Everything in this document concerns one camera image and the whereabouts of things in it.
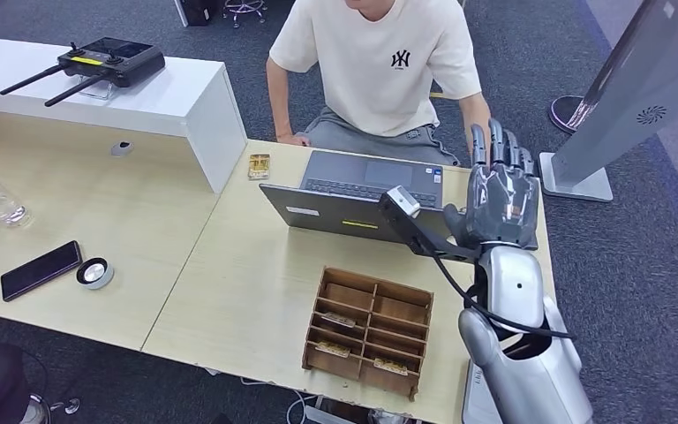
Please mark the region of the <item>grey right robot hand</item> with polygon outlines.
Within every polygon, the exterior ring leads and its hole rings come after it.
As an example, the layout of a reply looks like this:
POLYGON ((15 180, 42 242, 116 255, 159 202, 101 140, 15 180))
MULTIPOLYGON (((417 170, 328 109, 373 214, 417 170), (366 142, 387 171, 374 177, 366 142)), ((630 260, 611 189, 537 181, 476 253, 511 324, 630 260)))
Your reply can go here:
POLYGON ((459 246, 506 245, 534 250, 539 212, 539 179, 527 148, 489 118, 486 128, 471 126, 472 167, 466 206, 443 209, 445 223, 459 246))

